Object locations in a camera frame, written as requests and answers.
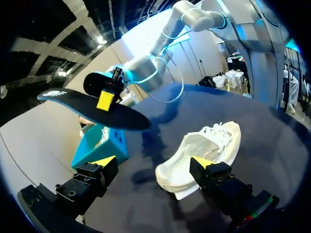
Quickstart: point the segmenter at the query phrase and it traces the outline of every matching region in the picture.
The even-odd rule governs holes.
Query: blue box
[[[86,162],[95,162],[113,155],[117,157],[118,164],[128,159],[125,135],[122,130],[110,128],[108,139],[95,148],[102,138],[102,129],[102,125],[94,125],[85,132],[71,162],[73,169]]]

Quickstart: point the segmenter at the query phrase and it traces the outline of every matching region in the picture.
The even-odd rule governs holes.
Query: black table
[[[171,100],[180,85],[155,93]],[[198,190],[176,201],[155,180],[155,167],[170,158],[183,136],[214,123],[235,121],[242,132],[232,171],[254,194],[267,190],[285,206],[296,193],[310,166],[311,135],[292,117],[256,100],[202,86],[185,85],[171,104],[147,98],[134,109],[146,115],[152,128],[126,132],[129,159],[104,197],[85,214],[86,225],[105,233],[224,232],[230,218]]]

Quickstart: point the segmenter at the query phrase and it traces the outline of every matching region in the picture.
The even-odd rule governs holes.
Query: shoe insole
[[[134,109],[112,103],[108,112],[100,110],[96,108],[98,98],[66,88],[49,89],[38,95],[37,99],[57,102],[78,115],[109,128],[139,131],[150,127],[148,118]]]

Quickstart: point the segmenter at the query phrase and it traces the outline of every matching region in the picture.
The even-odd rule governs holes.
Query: shoelace
[[[219,149],[217,150],[218,153],[226,149],[232,138],[229,135],[231,132],[222,127],[222,122],[214,124],[213,127],[205,126],[200,130],[200,132],[212,137],[212,140],[219,146]]]

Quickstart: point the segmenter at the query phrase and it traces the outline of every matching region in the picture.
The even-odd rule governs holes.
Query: person
[[[292,114],[295,114],[296,110],[294,109],[294,106],[297,104],[297,100],[298,100],[299,81],[297,80],[297,78],[295,78],[294,75],[292,75],[291,72],[285,69],[283,71],[283,78],[288,79],[288,77],[291,80],[290,92],[292,94],[290,101],[289,101],[289,109]]]
[[[81,128],[83,128],[84,126],[86,125],[95,125],[94,122],[88,120],[88,119],[85,119],[84,117],[82,116],[79,116],[79,123],[81,125]]]

